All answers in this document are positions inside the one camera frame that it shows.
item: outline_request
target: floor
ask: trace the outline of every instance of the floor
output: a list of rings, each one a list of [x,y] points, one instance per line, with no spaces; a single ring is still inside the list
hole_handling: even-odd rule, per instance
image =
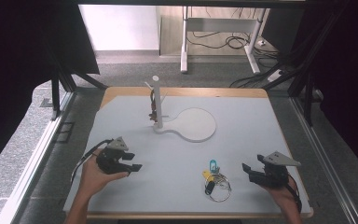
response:
[[[224,40],[224,37],[218,37],[215,39],[214,43],[217,45],[222,40]],[[115,63],[122,65],[127,63],[138,63],[141,67],[142,64],[146,63],[167,64],[168,66],[168,64],[180,62],[179,57],[175,56],[177,54],[177,47],[167,49],[161,56],[156,55],[155,51],[101,51],[97,52],[97,60],[98,63],[101,64],[101,67],[103,68],[102,70],[105,72],[115,68]],[[237,56],[232,56],[231,53],[224,53],[224,55],[221,55],[215,51],[207,53],[203,52],[202,54],[208,56],[193,56],[189,59],[191,63],[194,63],[193,71],[198,72],[198,63],[246,63],[246,58],[243,57],[243,52],[239,52]],[[191,83],[192,76],[181,75],[179,67],[176,75],[177,77],[175,78],[181,78],[180,83]],[[104,78],[112,78],[112,80],[122,78],[123,81],[125,79],[124,77],[109,76],[94,77],[100,78],[102,82],[106,81]],[[90,89],[89,83],[78,77],[74,78],[81,89],[76,93],[76,100],[71,104],[72,112],[68,112],[69,114],[65,119],[65,124],[70,126],[71,121],[78,121],[75,125],[71,141],[79,146],[84,144],[85,139],[87,139],[87,133],[82,132],[83,127],[86,129],[86,127],[90,127],[92,124],[92,120],[85,120],[84,122],[80,122],[80,120],[84,119],[83,116],[91,116],[98,110],[99,103],[96,99],[102,97],[103,92]],[[288,100],[283,91],[271,91],[269,94],[271,95],[273,108],[277,111],[277,119],[280,122],[283,134],[288,141],[288,145],[290,148],[298,148],[294,156],[304,158],[304,160],[309,163],[309,166],[313,167],[309,170],[302,170],[301,174],[310,177],[304,179],[304,184],[306,185],[309,194],[312,196],[310,203],[312,203],[315,209],[314,217],[306,219],[305,223],[350,223],[346,219],[343,209],[339,204],[337,193],[331,187],[332,183],[326,178],[326,171],[320,165],[321,162],[318,160],[318,156],[315,155],[316,153],[312,150],[301,150],[302,148],[311,148],[310,140],[304,131],[304,125],[298,121],[292,122],[293,118],[296,117],[296,111],[293,109],[290,100]],[[10,198],[12,190],[16,187],[30,156],[38,145],[40,136],[43,134],[50,121],[51,107],[48,105],[48,103],[50,103],[50,95],[51,87],[49,83],[45,83],[34,90],[33,103],[30,106],[26,117],[7,144],[3,154],[0,156],[0,214],[2,208]],[[64,91],[61,88],[61,97],[63,96]],[[90,102],[90,105],[88,105],[89,108],[84,109],[81,104],[82,102]],[[80,110],[85,111],[85,114],[73,113],[73,111]],[[331,127],[328,120],[325,119],[323,112],[319,110],[317,104],[312,108],[312,119],[314,123],[312,130],[318,134],[318,139],[324,147],[331,164],[335,168],[337,176],[339,176],[339,181],[345,187],[345,190],[351,198],[351,202],[355,204],[358,211],[358,160],[351,152],[351,149]],[[33,223],[35,220],[39,220],[38,223],[60,223],[64,218],[61,208],[64,198],[66,197],[65,193],[67,193],[68,190],[67,184],[65,180],[51,179],[50,175],[47,175],[49,172],[59,174],[61,169],[70,171],[70,164],[76,163],[77,156],[73,156],[71,159],[67,154],[66,157],[62,157],[61,154],[57,153],[57,148],[67,147],[67,145],[63,143],[64,139],[61,140],[61,137],[62,134],[56,136],[56,142],[53,144],[54,147],[51,147],[48,152],[49,159],[43,160],[42,162],[42,167],[44,169],[39,170],[35,181],[32,183],[32,195],[27,198],[26,202],[24,202],[13,223]],[[70,159],[69,161],[63,161],[63,158]],[[56,217],[49,217],[49,214],[58,215]],[[108,221],[99,220],[95,221],[95,223],[108,223]],[[281,219],[250,219],[243,220],[242,223],[283,222]]]

